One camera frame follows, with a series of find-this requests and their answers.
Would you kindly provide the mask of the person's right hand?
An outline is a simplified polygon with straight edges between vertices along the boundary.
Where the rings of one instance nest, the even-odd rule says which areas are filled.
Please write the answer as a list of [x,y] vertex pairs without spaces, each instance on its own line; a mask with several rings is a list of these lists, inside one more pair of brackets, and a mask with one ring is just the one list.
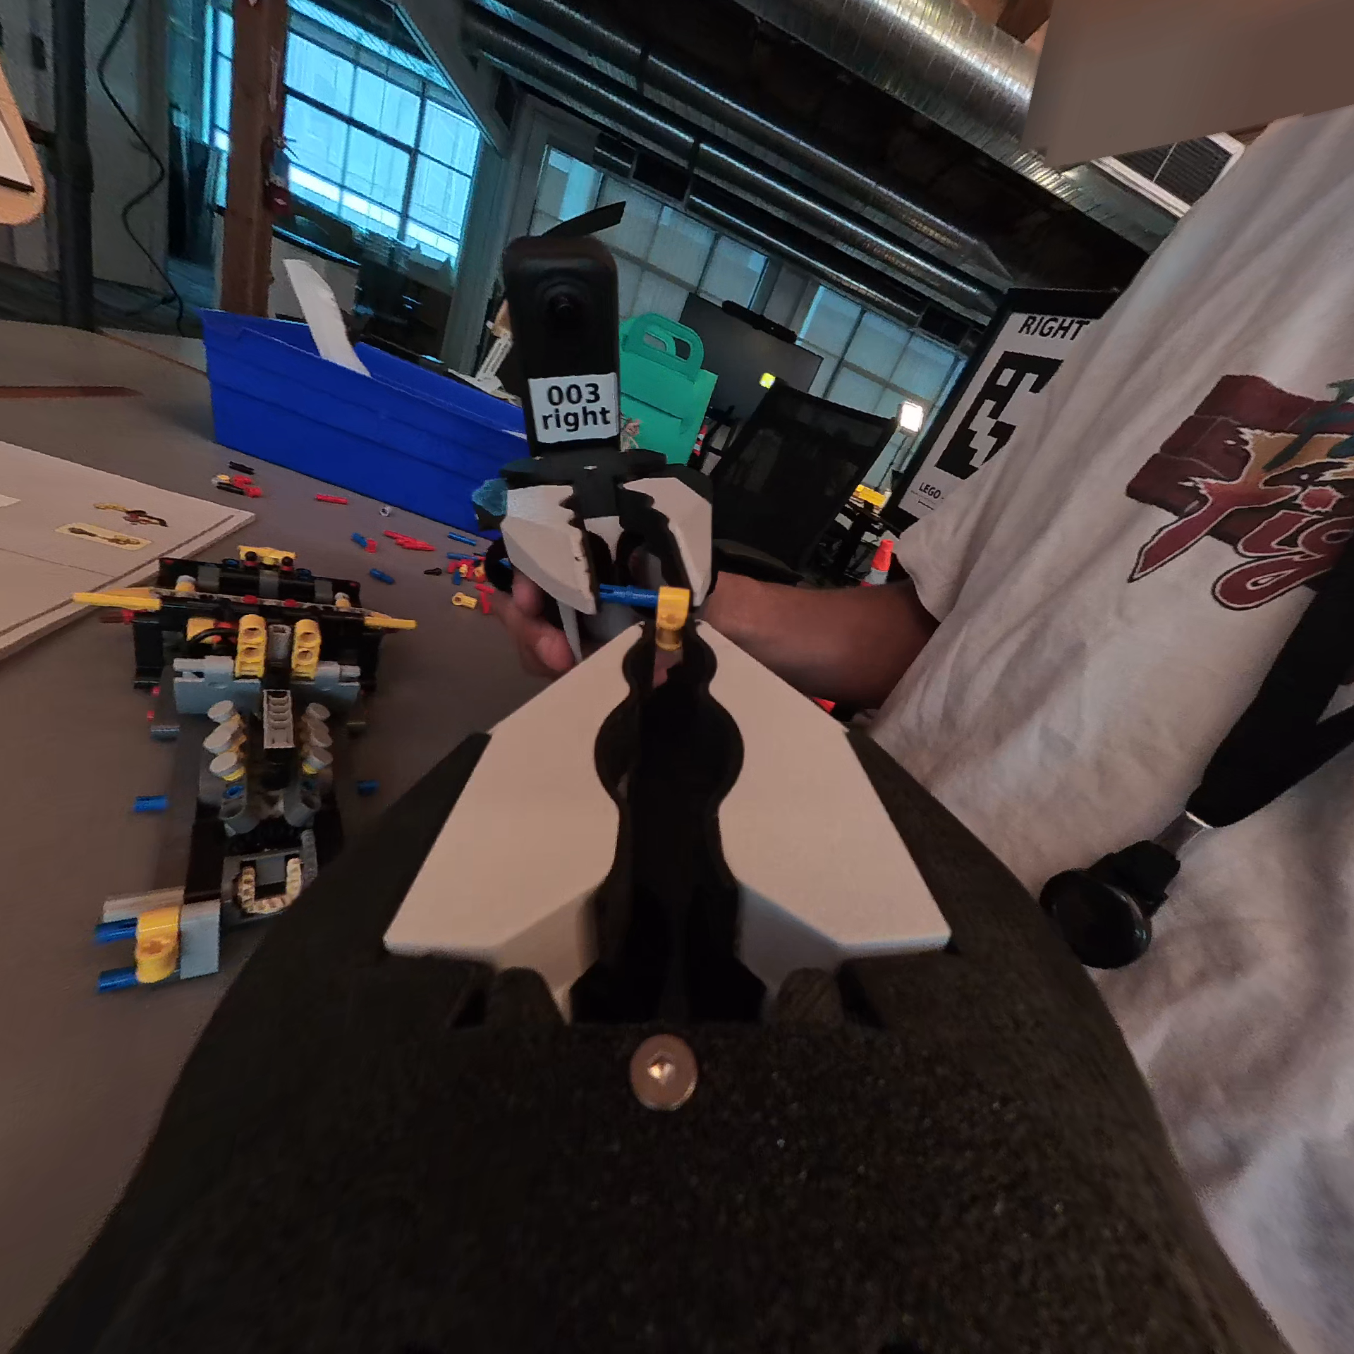
[[567,633],[551,620],[551,600],[538,583],[517,575],[510,593],[497,599],[497,617],[510,636],[518,664],[537,679],[555,680],[580,664],[580,656]]

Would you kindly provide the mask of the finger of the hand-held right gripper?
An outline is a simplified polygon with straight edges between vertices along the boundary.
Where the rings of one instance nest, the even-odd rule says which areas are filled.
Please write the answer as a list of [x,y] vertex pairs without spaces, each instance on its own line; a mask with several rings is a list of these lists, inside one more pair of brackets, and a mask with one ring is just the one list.
[[501,538],[513,569],[527,575],[560,605],[571,653],[582,660],[580,617],[600,612],[600,578],[585,518],[577,511],[577,488],[510,488]]
[[716,586],[714,549],[714,482],[709,478],[641,478],[638,492],[654,502],[662,528],[672,538],[682,578],[696,609]]

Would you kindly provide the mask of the person's right forearm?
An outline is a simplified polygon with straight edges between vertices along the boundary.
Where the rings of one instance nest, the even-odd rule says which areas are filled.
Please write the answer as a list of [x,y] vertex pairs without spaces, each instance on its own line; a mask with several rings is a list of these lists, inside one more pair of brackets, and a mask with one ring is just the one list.
[[789,586],[722,572],[702,617],[811,697],[882,710],[939,629],[916,586]]

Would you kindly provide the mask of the person in white t-shirt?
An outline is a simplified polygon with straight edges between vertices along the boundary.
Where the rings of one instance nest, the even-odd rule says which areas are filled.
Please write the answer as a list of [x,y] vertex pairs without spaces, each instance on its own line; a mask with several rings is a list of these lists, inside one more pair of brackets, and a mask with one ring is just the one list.
[[[1352,107],[1274,121],[899,542],[939,617],[873,736],[1029,891],[1153,838],[1352,545]],[[1352,749],[1183,850],[1101,978],[1217,1239],[1352,1351]]]

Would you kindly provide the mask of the wooden post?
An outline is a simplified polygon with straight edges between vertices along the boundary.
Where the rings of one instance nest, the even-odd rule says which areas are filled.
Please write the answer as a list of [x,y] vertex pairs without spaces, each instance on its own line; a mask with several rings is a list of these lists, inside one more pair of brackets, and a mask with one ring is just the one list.
[[273,191],[272,161],[283,134],[289,46],[285,0],[230,5],[230,126],[223,217],[219,308],[265,315],[272,292]]

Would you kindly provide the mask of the lego instruction booklet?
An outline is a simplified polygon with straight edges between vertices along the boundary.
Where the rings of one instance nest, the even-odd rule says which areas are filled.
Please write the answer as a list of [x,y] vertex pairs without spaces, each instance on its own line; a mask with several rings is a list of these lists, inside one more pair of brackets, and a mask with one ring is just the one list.
[[191,558],[253,520],[223,492],[182,495],[38,454],[0,446],[0,653],[61,629],[75,593],[146,583],[163,556]]

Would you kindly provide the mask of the black mesh chair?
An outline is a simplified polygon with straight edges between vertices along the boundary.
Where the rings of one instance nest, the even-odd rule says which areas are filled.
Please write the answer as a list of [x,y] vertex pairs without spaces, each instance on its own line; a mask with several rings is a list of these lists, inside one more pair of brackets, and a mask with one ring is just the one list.
[[895,416],[776,382],[709,473],[716,569],[798,583],[895,429]]

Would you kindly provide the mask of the scattered small lego pieces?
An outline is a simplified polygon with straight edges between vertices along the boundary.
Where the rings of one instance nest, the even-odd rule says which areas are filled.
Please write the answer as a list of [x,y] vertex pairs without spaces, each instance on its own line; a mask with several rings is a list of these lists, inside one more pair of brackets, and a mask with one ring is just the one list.
[[230,562],[313,586],[316,600],[389,612],[430,593],[468,612],[491,609],[487,545],[411,515],[357,489],[297,478],[289,471],[229,462],[212,489],[253,518]]

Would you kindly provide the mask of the white paper strip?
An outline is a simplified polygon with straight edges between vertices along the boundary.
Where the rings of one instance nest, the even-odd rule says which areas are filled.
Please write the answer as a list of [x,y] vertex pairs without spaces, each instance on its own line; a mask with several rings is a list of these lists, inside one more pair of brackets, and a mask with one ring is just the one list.
[[349,338],[332,281],[303,260],[285,260],[283,267],[297,292],[316,354],[352,372],[370,377],[367,364],[357,357]]

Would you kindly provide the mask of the blue plastic bin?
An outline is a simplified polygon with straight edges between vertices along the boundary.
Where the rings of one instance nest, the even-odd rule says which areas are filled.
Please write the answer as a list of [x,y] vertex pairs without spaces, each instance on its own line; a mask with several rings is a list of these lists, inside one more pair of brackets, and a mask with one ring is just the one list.
[[316,354],[307,325],[203,310],[213,438],[238,454],[473,525],[473,489],[531,456],[517,404],[380,347],[367,372]]

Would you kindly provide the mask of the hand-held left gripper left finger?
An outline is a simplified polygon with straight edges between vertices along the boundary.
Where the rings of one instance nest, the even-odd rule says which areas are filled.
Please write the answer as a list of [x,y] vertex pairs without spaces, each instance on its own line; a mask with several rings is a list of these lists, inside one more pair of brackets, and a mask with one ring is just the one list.
[[601,955],[597,895],[617,865],[638,763],[654,629],[630,625],[501,717],[382,942],[537,971],[565,1021]]

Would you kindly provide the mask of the lego car chassis model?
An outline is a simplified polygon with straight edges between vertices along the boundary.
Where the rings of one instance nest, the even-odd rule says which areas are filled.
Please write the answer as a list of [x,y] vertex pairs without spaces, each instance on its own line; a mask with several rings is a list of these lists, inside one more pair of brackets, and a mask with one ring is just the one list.
[[213,975],[229,932],[285,914],[340,855],[336,751],[364,731],[382,642],[416,620],[295,549],[246,545],[223,562],[163,556],[151,583],[71,600],[132,625],[151,736],[196,739],[182,884],[102,904],[95,941],[129,942],[132,959],[98,991]]

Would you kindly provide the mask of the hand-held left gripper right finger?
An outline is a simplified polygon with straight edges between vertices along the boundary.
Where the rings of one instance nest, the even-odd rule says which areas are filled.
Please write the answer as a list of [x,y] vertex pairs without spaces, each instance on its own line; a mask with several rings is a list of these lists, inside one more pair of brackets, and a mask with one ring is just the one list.
[[949,942],[949,921],[843,723],[704,620],[688,627],[675,683],[689,1015],[754,1021],[793,971],[833,975]]

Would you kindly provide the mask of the black and white tag board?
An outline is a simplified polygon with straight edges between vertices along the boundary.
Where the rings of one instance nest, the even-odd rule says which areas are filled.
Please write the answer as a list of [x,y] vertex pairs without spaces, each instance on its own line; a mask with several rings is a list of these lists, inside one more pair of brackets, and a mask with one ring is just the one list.
[[1114,300],[1117,291],[1064,288],[1016,288],[1003,297],[882,511],[889,532],[929,515],[1010,445]]

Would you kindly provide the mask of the dark monitor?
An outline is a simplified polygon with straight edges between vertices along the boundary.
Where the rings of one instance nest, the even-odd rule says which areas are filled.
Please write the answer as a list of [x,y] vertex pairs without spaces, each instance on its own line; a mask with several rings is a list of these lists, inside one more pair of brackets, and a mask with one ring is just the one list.
[[678,321],[702,337],[702,371],[716,372],[709,406],[754,416],[773,385],[811,394],[820,357],[781,338],[722,305],[689,292]]

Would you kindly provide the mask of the metal air duct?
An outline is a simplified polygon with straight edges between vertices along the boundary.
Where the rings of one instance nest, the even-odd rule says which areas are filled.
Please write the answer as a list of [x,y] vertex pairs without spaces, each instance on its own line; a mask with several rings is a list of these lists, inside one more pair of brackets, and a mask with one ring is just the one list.
[[863,83],[972,146],[1021,148],[1039,53],[959,0],[748,0]]

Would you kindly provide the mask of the teal tote bag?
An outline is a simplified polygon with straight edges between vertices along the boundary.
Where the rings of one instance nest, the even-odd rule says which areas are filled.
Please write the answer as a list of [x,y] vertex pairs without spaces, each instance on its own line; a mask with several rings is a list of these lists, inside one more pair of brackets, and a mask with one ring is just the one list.
[[665,314],[637,314],[620,328],[621,446],[654,451],[685,468],[698,442],[719,377],[704,371],[704,341]]

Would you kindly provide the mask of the wooden sheet stand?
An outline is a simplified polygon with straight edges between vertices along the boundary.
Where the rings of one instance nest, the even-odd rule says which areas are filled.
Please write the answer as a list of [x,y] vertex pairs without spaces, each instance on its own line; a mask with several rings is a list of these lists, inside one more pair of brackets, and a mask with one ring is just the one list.
[[10,228],[34,221],[45,207],[39,141],[45,141],[45,127],[24,117],[10,74],[0,69],[0,221]]

